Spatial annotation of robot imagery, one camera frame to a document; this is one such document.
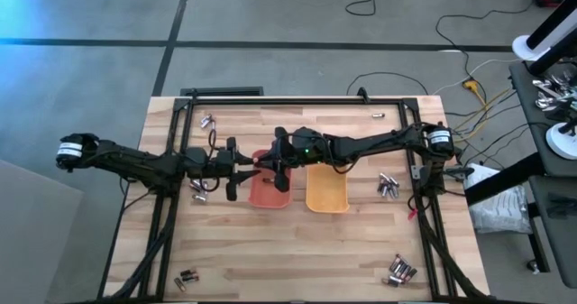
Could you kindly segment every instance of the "gray floor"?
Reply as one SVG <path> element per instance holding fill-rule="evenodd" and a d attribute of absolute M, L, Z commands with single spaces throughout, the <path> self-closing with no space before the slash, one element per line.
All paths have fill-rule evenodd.
<path fill-rule="evenodd" d="M 529 0 L 377 0 L 377 15 L 354 17 L 355 0 L 188 0 L 182 41 L 338 41 L 444 44 L 435 33 L 443 14 L 483 15 L 523 9 Z M 179 0 L 0 0 L 1 38 L 166 40 Z M 442 30 L 457 43 L 508 45 L 534 30 L 551 10 L 493 14 L 485 21 L 447 19 Z M 121 206 L 118 178 L 98 170 L 67 174 L 54 167 L 59 138 L 92 132 L 135 147 L 164 48 L 0 45 L 0 158 L 86 193 L 50 290 L 50 302 L 96 295 Z M 471 53 L 470 69 L 511 53 Z M 397 71 L 429 92 L 463 78 L 464 57 L 441 51 L 304 51 L 177 48 L 163 96 L 181 88 L 263 86 L 266 95 L 343 95 L 359 74 Z M 510 87 L 508 64 L 475 73 L 489 97 Z M 372 94 L 415 95 L 402 78 L 373 76 L 353 87 Z M 441 93 L 446 111 L 469 112 L 478 100 L 459 87 Z M 515 97 L 499 108 L 517 104 Z M 461 122 L 449 117 L 449 124 Z M 472 142 L 489 145 L 523 124 L 519 108 L 486 125 Z M 533 151 L 528 133 L 495 158 L 509 165 Z M 491 293 L 503 299 L 574 303 L 556 271 L 531 275 L 524 235 L 479 235 Z"/>

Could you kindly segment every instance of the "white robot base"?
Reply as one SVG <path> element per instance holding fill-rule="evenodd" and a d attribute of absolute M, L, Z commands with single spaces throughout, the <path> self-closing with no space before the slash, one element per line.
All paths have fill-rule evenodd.
<path fill-rule="evenodd" d="M 567 160 L 577 160 L 577 134 L 571 136 L 570 133 L 561 134 L 559 128 L 566 123 L 559 123 L 549 128 L 546 134 L 546 140 L 549 147 L 557 155 Z"/>

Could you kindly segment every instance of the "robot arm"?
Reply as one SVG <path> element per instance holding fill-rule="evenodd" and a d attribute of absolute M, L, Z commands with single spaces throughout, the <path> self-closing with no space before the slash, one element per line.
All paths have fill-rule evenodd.
<path fill-rule="evenodd" d="M 228 178 L 227 197 L 236 200 L 236 185 L 259 173 L 258 170 L 234 170 L 235 164 L 252 164 L 252 159 L 236 150 L 233 137 L 212 159 L 208 159 L 200 147 L 190 147 L 186 154 L 153 155 L 100 140 L 93 134 L 72 134 L 60 141 L 62 144 L 56 156 L 56 165 L 60 169 L 72 172 L 95 167 L 125 179 L 138 180 L 156 192 L 174 189 L 175 184 L 179 186 L 186 173 L 191 179 Z"/>
<path fill-rule="evenodd" d="M 258 158 L 256 166 L 276 171 L 275 187 L 283 192 L 289 190 L 289 179 L 285 175 L 287 168 L 325 163 L 332 165 L 337 173 L 346 173 L 361 157 L 410 150 L 423 159 L 421 189 L 440 194 L 444 190 L 444 162 L 455 155 L 449 128 L 435 124 L 412 124 L 399 131 L 360 139 L 320 134 L 306 127 L 292 134 L 277 127 L 275 136 L 272 147 Z M 348 164 L 352 165 L 349 169 L 337 169 Z"/>
<path fill-rule="evenodd" d="M 93 134 L 72 134 L 61 139 L 56 163 L 63 170 L 95 167 L 114 172 L 125 179 L 139 180 L 151 190 L 170 189 L 179 184 L 184 175 L 191 179 L 228 178 L 227 198 L 236 200 L 236 185 L 259 173 L 259 170 L 235 172 L 235 164 L 252 165 L 276 171 L 275 187 L 286 192 L 289 178 L 286 168 L 326 163 L 338 170 L 354 165 L 361 157 L 384 152 L 411 150 L 423 158 L 426 172 L 421 174 L 422 188 L 435 187 L 435 194 L 443 189 L 444 162 L 454 156 L 453 139 L 448 128 L 434 124 L 412 124 L 400 131 L 391 131 L 361 139 L 320 134 L 302 127 L 289 134 L 282 127 L 275 129 L 276 140 L 270 150 L 258 159 L 241 155 L 233 137 L 226 147 L 209 159 L 204 149 L 190 147 L 186 154 L 153 155 L 100 140 Z"/>

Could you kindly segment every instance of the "metal bracket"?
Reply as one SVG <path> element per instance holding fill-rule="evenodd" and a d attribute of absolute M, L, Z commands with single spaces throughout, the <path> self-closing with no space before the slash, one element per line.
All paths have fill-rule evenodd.
<path fill-rule="evenodd" d="M 403 99 L 403 103 L 405 104 L 405 106 L 407 106 L 409 109 L 415 111 L 418 111 L 418 101 L 416 98 L 414 97 L 406 97 Z"/>
<path fill-rule="evenodd" d="M 475 172 L 474 168 L 465 168 L 461 165 L 455 165 L 451 167 L 445 167 L 444 171 L 454 178 L 457 182 L 463 182 L 469 177 L 473 172 Z"/>
<path fill-rule="evenodd" d="M 411 177 L 413 180 L 421 180 L 422 165 L 411 165 Z"/>
<path fill-rule="evenodd" d="M 184 109 L 185 106 L 188 106 L 187 98 L 175 98 L 174 106 L 172 106 L 172 111 L 180 111 Z"/>

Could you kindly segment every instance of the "black clamp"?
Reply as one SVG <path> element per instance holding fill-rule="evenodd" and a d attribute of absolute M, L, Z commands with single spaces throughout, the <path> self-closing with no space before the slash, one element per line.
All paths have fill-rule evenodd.
<path fill-rule="evenodd" d="M 192 91 L 190 92 L 190 96 L 192 97 L 192 105 L 196 105 L 198 103 L 198 90 L 196 90 L 195 88 L 192 89 Z"/>
<path fill-rule="evenodd" d="M 359 88 L 359 90 L 357 91 L 357 96 L 362 97 L 362 101 L 364 102 L 365 105 L 368 105 L 371 102 L 371 99 L 367 94 L 367 90 L 364 88 Z"/>

